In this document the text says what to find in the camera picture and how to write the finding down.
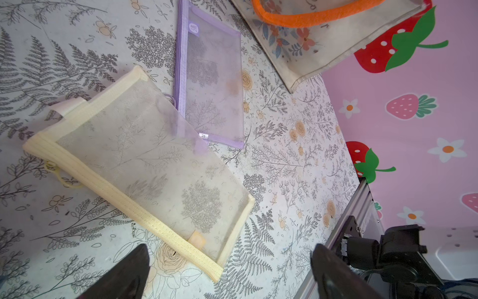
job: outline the mesh pencil case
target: mesh pencil case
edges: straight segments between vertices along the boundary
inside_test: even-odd
[[[215,282],[254,205],[138,66],[23,148],[68,172]],[[187,241],[193,235],[196,247]]]
[[[244,147],[240,32],[179,1],[174,93],[205,140]]]

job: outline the orange flower center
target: orange flower center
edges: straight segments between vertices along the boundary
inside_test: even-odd
[[[450,146],[450,145],[447,145],[447,146],[445,146],[444,148],[442,148],[442,151],[443,151],[444,153],[447,153],[447,154],[452,153],[454,150],[455,150],[455,149],[454,149],[452,146]]]

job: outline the floral print bag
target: floral print bag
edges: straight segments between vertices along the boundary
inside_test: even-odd
[[[251,0],[231,0],[261,44],[289,92],[334,66],[379,37],[389,28],[425,9],[415,0],[386,0],[379,6],[321,25],[288,28],[264,22]],[[274,15],[298,15],[341,7],[350,0],[261,0],[264,11]],[[250,34],[247,29],[243,34]]]

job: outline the pink wall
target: pink wall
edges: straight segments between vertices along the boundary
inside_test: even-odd
[[[463,194],[478,193],[478,1],[434,0],[433,5],[436,25],[422,44],[448,40],[448,46],[417,48],[409,61],[387,72],[369,73],[351,56],[322,74],[346,141],[372,148],[378,168],[397,168],[377,172],[370,184],[385,227],[420,219],[426,226],[478,224],[478,210],[472,210],[478,200],[465,198],[472,208],[461,202]],[[397,119],[385,107],[405,94],[435,98],[438,107],[423,118]],[[353,99],[360,112],[348,119],[339,110],[343,100]],[[467,156],[441,162],[428,153],[438,147],[438,138],[464,140],[460,149]],[[404,207],[417,219],[407,218],[410,210],[404,216]]]

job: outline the strawberry decal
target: strawberry decal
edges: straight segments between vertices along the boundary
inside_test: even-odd
[[[388,102],[385,110],[401,120],[409,120],[413,117],[423,118],[431,114],[437,107],[434,98],[422,95],[418,98],[414,94],[406,94]]]
[[[365,177],[367,183],[371,183],[376,178],[376,171],[391,172],[397,170],[395,167],[388,169],[377,169],[379,166],[379,158],[371,148],[358,141],[346,142],[348,152],[357,171],[358,177]]]
[[[437,49],[448,45],[448,41],[438,44],[421,44],[435,27],[435,7],[425,0],[427,8],[390,28],[365,48],[355,52],[355,58],[362,68],[370,73],[388,71],[407,62],[416,48]]]
[[[472,211],[478,213],[478,193],[465,194],[461,197],[461,202],[470,208]]]
[[[375,209],[377,210],[377,214],[379,216],[379,219],[382,219],[383,215],[382,215],[382,212],[380,212],[382,207],[378,202],[375,202]]]

